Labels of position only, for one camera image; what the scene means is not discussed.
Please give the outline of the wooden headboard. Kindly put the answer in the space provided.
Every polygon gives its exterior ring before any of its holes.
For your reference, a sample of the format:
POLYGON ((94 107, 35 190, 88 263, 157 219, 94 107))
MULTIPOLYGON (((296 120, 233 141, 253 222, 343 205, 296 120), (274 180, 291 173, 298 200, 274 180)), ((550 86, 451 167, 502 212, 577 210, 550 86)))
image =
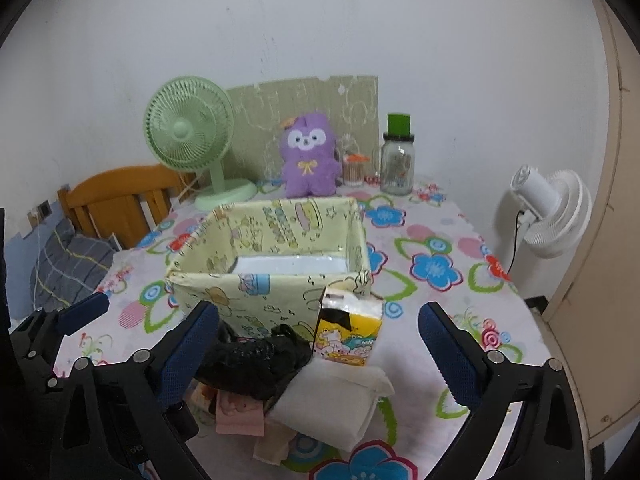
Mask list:
POLYGON ((107 170, 71 188, 58 190, 65 218, 82 235, 114 236, 129 249, 168 217, 171 202, 182 202, 197 185, 196 175, 163 165, 107 170))

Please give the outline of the pink cloth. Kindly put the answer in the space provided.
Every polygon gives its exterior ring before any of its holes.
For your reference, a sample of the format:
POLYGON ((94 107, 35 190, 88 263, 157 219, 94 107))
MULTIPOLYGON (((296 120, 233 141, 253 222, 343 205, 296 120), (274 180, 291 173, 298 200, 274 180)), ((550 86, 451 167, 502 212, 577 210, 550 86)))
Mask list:
POLYGON ((217 434, 262 437, 265 432, 264 404, 250 396, 219 390, 215 419, 217 434))

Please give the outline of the yellow tissue pack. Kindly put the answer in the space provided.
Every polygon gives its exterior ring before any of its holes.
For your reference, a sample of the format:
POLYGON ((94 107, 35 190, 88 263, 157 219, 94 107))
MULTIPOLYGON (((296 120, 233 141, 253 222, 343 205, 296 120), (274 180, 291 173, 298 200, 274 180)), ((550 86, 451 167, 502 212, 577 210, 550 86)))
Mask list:
POLYGON ((332 362, 365 366, 383 323, 383 303, 339 288, 321 296, 314 353, 332 362))

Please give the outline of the beige door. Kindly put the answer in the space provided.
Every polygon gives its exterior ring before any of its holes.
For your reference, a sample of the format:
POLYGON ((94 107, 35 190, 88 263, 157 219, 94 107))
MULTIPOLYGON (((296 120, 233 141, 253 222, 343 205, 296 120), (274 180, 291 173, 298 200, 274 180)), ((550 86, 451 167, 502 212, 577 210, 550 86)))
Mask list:
POLYGON ((591 221, 542 316, 590 448, 639 415, 639 52, 605 0, 592 3, 608 66, 608 136, 591 221))

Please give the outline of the green desk fan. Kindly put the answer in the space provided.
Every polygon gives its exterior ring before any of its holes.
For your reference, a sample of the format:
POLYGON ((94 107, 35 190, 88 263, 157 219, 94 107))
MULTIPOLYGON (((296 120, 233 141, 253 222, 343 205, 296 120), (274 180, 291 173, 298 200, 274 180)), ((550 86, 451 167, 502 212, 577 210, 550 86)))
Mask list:
POLYGON ((250 180, 224 176, 222 160, 231 146, 234 117, 227 92, 213 81, 183 76, 163 84, 145 109, 143 132, 164 166, 209 175, 210 185, 195 196, 199 210, 211 211, 256 195, 250 180))

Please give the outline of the purple plush toy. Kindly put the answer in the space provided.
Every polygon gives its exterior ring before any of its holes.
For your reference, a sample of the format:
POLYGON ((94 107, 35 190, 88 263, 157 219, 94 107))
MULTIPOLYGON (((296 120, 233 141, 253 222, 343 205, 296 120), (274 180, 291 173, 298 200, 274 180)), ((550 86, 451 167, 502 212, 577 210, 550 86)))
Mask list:
POLYGON ((342 165, 336 136, 321 112, 298 116, 284 127, 280 141, 281 180, 287 198, 326 197, 336 193, 342 165))

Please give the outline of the glass jar green lid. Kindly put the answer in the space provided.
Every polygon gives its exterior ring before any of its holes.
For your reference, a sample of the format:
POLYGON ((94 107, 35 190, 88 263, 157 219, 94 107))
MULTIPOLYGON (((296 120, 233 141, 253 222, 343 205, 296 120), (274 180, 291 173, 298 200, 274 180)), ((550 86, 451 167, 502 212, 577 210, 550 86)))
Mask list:
POLYGON ((414 135, 410 116, 387 115, 387 131, 381 150, 381 188, 385 193, 405 196, 411 193, 414 177, 414 135))

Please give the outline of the white folded cloth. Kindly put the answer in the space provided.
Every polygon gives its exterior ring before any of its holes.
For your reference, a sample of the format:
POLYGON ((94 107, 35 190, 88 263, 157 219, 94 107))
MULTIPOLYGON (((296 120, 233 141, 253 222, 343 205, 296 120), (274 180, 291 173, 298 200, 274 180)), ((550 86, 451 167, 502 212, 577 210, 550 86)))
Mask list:
POLYGON ((313 358, 285 388, 269 418, 350 452, 367 432, 378 400, 394 393, 382 368, 313 358))

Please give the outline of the grey plaid pillow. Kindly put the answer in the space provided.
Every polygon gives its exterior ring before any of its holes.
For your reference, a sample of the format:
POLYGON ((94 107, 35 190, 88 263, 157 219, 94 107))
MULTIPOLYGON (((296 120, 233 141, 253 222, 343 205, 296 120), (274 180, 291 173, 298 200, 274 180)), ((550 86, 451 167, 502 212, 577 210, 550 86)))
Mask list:
POLYGON ((115 252, 107 240, 77 233, 70 219, 63 218, 32 269, 34 309, 65 309, 92 295, 110 270, 115 252))

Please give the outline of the black cloth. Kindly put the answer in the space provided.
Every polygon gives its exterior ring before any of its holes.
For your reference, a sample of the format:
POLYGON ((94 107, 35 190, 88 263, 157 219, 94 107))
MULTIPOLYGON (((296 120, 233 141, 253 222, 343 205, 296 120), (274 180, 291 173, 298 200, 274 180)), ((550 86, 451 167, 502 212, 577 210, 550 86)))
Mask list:
POLYGON ((268 337, 239 340, 225 328, 210 345, 194 374, 204 385, 228 393, 269 401, 312 357, 308 341, 281 324, 268 337))

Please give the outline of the white standing fan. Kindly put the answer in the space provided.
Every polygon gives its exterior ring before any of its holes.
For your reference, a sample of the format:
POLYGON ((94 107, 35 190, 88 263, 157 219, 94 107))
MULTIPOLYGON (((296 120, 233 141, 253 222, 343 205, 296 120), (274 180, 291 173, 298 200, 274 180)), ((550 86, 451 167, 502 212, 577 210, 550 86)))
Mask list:
POLYGON ((587 229, 592 198, 573 170, 543 176, 523 165, 510 182, 510 192, 520 204, 515 220, 512 269, 518 250, 526 245, 541 259, 554 259, 574 247, 587 229))

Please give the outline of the cartoon fabric storage box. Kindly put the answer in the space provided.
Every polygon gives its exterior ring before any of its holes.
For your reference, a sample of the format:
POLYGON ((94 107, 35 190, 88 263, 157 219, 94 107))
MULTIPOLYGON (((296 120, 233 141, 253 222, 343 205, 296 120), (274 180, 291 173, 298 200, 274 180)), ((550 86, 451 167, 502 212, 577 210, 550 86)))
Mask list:
POLYGON ((360 208, 345 196, 217 207, 176 252, 165 280, 183 311, 209 301, 240 337, 286 324, 311 339, 326 288, 369 295, 360 208))

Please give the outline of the toothpick holder orange lid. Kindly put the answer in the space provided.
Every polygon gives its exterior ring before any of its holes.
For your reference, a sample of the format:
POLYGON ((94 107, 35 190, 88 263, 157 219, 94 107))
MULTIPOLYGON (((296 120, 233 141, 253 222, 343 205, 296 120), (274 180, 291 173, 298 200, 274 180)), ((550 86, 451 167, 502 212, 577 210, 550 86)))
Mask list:
POLYGON ((347 186, 360 186, 364 183, 370 157, 354 153, 345 154, 342 158, 343 183, 347 186))

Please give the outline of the wall socket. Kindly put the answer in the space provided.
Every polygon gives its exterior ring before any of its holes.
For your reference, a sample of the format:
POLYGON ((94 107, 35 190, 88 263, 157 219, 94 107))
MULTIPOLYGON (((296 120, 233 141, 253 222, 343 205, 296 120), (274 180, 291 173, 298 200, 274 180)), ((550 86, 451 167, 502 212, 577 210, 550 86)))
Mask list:
POLYGON ((41 220, 48 218, 52 214, 50 203, 45 200, 37 206, 38 216, 41 220))

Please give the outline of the floral tablecloth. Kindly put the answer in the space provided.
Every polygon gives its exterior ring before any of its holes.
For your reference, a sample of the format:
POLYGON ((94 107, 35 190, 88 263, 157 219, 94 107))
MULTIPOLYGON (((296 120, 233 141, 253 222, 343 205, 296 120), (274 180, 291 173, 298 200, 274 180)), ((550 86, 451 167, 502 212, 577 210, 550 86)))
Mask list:
MULTIPOLYGON (((434 184, 405 197, 372 185, 341 188, 362 214, 372 272, 370 292, 383 300, 383 323, 369 362, 384 370, 395 393, 378 401, 367 433, 352 451, 304 434, 279 466, 254 460, 255 441, 217 434, 198 413, 191 448, 215 479, 421 479, 438 462, 468 411, 457 404, 418 332, 420 307, 438 302, 486 351, 540 364, 548 349, 499 259, 434 184)), ((108 311, 63 340, 54 364, 70 374, 76 360, 126 360, 154 346, 183 318, 165 280, 168 264, 208 216, 192 206, 172 212, 134 249, 117 255, 100 283, 108 311)))

